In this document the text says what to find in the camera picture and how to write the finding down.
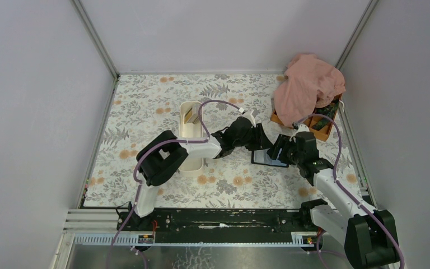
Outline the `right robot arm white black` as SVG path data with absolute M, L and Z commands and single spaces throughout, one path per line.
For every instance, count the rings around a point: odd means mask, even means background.
M 280 134 L 268 156 L 294 165 L 301 176 L 327 199 L 301 204 L 307 225 L 330 234 L 344 247 L 353 268 L 374 268 L 401 261 L 394 217 L 354 196 L 334 178 L 333 164 L 321 158 L 316 138 L 310 131 L 294 137 Z

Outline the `cream plastic oblong tray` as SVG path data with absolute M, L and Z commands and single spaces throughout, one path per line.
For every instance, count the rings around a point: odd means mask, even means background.
M 184 141 L 200 140 L 202 138 L 203 130 L 199 121 L 196 124 L 184 124 L 183 122 L 184 114 L 193 104 L 201 104 L 201 102 L 186 101 L 180 105 L 179 109 L 180 118 L 178 137 Z M 184 142 L 182 143 L 182 146 L 186 148 L 189 155 L 179 167 L 180 175 L 183 177 L 193 178 L 201 176 L 204 170 L 204 159 L 202 157 L 196 157 L 196 154 L 194 152 L 195 148 L 199 146 L 199 144 Z

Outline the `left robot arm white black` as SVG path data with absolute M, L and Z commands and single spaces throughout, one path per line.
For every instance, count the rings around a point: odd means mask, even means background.
M 136 157 L 133 179 L 138 189 L 131 211 L 140 218 L 152 213 L 157 188 L 171 179 L 187 159 L 220 159 L 238 147 L 258 151 L 272 146 L 262 125 L 245 117 L 238 117 L 230 126 L 206 138 L 176 137 L 172 131 L 164 131 Z

